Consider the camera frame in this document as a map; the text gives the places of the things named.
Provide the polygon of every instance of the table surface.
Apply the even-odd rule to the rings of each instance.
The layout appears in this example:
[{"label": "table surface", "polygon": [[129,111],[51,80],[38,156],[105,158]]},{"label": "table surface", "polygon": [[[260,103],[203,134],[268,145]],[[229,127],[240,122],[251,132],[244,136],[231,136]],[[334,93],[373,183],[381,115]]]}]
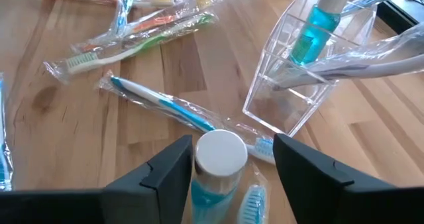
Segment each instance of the table surface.
[{"label": "table surface", "polygon": [[[115,8],[0,0],[0,70],[15,188],[101,187],[184,134],[193,134],[195,143],[198,132],[93,89],[108,70],[264,129],[241,108],[262,46],[290,1],[225,0],[215,9],[217,25],[62,85],[42,62],[66,58],[70,44],[106,31]],[[134,11],[130,19],[146,13]],[[381,24],[372,40],[390,35]],[[341,82],[295,138],[395,185],[423,185],[423,88],[423,74]],[[275,167],[253,161],[272,185],[270,223],[295,223]]]}]

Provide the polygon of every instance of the mouthwash bottle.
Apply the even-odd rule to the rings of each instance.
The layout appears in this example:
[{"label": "mouthwash bottle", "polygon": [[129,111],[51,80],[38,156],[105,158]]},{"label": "mouthwash bottle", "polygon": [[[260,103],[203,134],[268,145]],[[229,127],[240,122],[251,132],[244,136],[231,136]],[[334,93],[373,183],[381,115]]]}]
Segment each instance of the mouthwash bottle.
[{"label": "mouthwash bottle", "polygon": [[319,0],[307,18],[290,54],[290,60],[299,65],[314,62],[340,23],[340,13],[348,0]]},{"label": "mouthwash bottle", "polygon": [[230,131],[204,134],[195,150],[195,177],[191,181],[194,224],[224,220],[247,162],[243,140]]}]

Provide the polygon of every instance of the blue and white toothbrush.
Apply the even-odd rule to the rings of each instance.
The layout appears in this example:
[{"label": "blue and white toothbrush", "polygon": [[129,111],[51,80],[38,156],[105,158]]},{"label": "blue and white toothbrush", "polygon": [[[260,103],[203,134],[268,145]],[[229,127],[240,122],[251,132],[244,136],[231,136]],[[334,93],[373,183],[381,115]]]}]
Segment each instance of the blue and white toothbrush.
[{"label": "blue and white toothbrush", "polygon": [[[177,117],[182,117],[185,121],[192,124],[203,132],[213,131],[216,128],[200,116],[186,110],[181,105],[173,102],[167,97],[123,78],[116,76],[110,77],[111,83],[122,92],[130,92],[142,99],[148,100],[159,107],[175,114]],[[249,153],[263,161],[275,164],[274,153],[272,152],[272,140],[256,139],[255,145],[246,144]]]},{"label": "blue and white toothbrush", "polygon": [[209,132],[215,130],[215,127],[209,124],[201,117],[187,111],[182,106],[171,101],[167,97],[148,89],[140,84],[130,82],[123,78],[118,78],[115,76],[111,77],[111,82],[115,87],[119,88],[121,91],[129,91],[138,97],[146,99],[162,108],[165,108],[167,111],[177,115],[178,117],[183,117],[185,120],[189,121],[196,128],[200,129],[203,132]]},{"label": "blue and white toothbrush", "polygon": [[266,188],[252,185],[243,197],[237,224],[264,224],[266,217]]}]

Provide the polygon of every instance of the toothbrush bristles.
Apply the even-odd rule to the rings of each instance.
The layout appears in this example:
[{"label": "toothbrush bristles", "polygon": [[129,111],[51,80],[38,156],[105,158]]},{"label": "toothbrush bristles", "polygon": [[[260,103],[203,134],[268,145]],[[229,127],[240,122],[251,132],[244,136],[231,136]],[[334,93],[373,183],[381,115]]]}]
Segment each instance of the toothbrush bristles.
[{"label": "toothbrush bristles", "polygon": [[69,68],[73,68],[75,66],[78,66],[80,64],[84,64],[86,62],[90,62],[93,60],[97,60],[97,54],[95,52],[86,52],[84,54],[80,54],[78,56],[74,56],[73,58],[68,58],[66,60],[66,64]]},{"label": "toothbrush bristles", "polygon": [[253,185],[249,187],[247,194],[243,198],[238,214],[238,224],[263,224],[266,189],[264,186]]}]

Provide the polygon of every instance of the blue liquid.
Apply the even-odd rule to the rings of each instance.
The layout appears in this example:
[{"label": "blue liquid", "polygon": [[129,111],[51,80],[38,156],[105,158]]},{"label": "blue liquid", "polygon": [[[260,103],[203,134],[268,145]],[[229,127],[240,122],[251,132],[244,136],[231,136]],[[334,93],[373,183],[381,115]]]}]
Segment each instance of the blue liquid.
[{"label": "blue liquid", "polygon": [[230,207],[235,194],[233,189],[228,194],[214,194],[204,190],[199,182],[191,182],[191,204],[193,206],[193,223],[218,224]]},{"label": "blue liquid", "polygon": [[[326,13],[315,5],[307,18],[307,22],[329,32],[334,32],[340,23],[340,17],[339,14]],[[328,32],[305,25],[291,51],[290,59],[300,65],[314,62],[324,49],[328,39],[330,39]]]}]

